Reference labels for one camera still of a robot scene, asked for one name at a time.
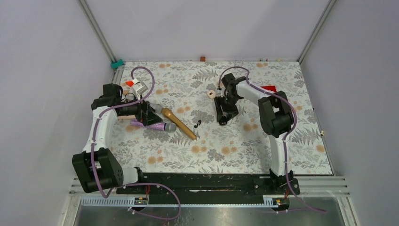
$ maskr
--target purple microphone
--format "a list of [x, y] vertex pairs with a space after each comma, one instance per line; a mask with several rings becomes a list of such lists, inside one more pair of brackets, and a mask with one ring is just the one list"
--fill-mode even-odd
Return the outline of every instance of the purple microphone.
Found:
[[155, 123], [149, 126], [144, 126], [141, 122], [137, 121], [137, 119], [132, 119], [130, 121], [130, 125], [132, 126], [138, 126], [138, 127], [144, 127], [147, 129], [157, 129], [157, 130], [164, 130], [166, 132], [175, 132], [176, 131], [176, 124], [172, 123], [164, 123], [164, 122], [159, 122]]

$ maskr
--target white wall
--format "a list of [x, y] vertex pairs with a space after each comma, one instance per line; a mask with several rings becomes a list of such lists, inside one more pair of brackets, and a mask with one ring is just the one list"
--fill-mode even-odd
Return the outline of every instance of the white wall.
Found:
[[328, 0], [87, 2], [124, 60], [296, 60]]
[[0, 225], [54, 226], [110, 62], [74, 0], [1, 0], [0, 31]]
[[399, 1], [338, 1], [303, 63], [362, 226], [397, 225]]

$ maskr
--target green clamp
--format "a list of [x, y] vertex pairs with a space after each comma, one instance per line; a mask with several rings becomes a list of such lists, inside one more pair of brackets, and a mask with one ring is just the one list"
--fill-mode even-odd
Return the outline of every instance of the green clamp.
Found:
[[112, 67], [113, 69], [117, 69], [119, 66], [124, 65], [124, 64], [125, 64], [125, 62], [123, 62], [122, 59], [119, 59], [118, 62], [111, 64], [111, 67]]

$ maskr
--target purple glitter handle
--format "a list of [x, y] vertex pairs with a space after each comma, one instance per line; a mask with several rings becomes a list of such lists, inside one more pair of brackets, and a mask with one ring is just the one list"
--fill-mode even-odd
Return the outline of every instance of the purple glitter handle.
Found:
[[159, 122], [159, 123], [152, 124], [150, 126], [144, 126], [141, 122], [137, 121], [137, 119], [132, 119], [130, 121], [130, 125], [138, 126], [138, 127], [144, 127], [144, 128], [147, 128], [147, 129], [165, 130], [166, 123]]

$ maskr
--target floral tablecloth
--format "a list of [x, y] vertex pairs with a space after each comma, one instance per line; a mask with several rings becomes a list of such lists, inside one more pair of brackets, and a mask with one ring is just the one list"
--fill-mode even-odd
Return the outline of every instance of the floral tablecloth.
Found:
[[[131, 80], [130, 72], [136, 66], [145, 66], [155, 75], [155, 89], [147, 100], [171, 109], [198, 138], [193, 141], [180, 129], [167, 133], [118, 120], [111, 150], [122, 167], [139, 166], [146, 172], [268, 173], [270, 142], [260, 126], [257, 106], [239, 100], [239, 115], [220, 126], [214, 101], [206, 95], [208, 90], [216, 91], [224, 69], [242, 66], [251, 71], [253, 83], [275, 85], [277, 90], [285, 91], [296, 108], [298, 126], [288, 143], [293, 171], [332, 173], [297, 62], [126, 62], [121, 79], [125, 92], [131, 89], [125, 81]], [[240, 69], [229, 72], [235, 77], [246, 75]], [[137, 70], [135, 77], [151, 86], [151, 77], [145, 70]], [[202, 123], [195, 129], [198, 120]]]

